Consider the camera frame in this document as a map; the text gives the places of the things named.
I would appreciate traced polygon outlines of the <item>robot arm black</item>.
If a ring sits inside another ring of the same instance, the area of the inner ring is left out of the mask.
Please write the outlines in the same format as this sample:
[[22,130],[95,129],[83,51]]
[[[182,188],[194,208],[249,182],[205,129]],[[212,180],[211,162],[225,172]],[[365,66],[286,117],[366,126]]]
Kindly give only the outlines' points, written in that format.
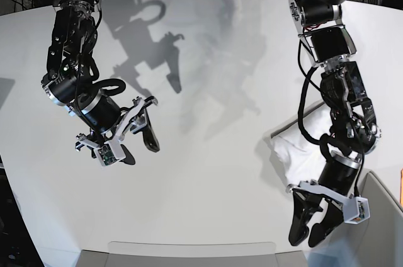
[[124,146],[127,132],[141,133],[152,152],[160,149],[149,120],[148,107],[158,103],[154,96],[133,99],[130,107],[121,107],[113,97],[124,92],[126,84],[117,78],[100,79],[93,58],[102,14],[101,0],[55,0],[56,15],[52,41],[47,53],[47,73],[41,81],[49,99],[82,120],[87,135],[76,137],[75,149],[88,148],[102,166],[117,162],[135,164]]
[[[370,217],[358,180],[365,156],[375,148],[381,131],[358,65],[352,60],[356,47],[342,21],[345,1],[289,0],[298,47],[307,51],[312,63],[304,72],[298,128],[306,141],[319,147],[326,162],[318,179],[288,186],[293,196],[288,240],[293,246],[307,241],[315,247],[339,225],[359,224]],[[317,89],[330,109],[332,125],[328,133],[315,138],[304,127],[303,113],[318,67],[324,72]]]

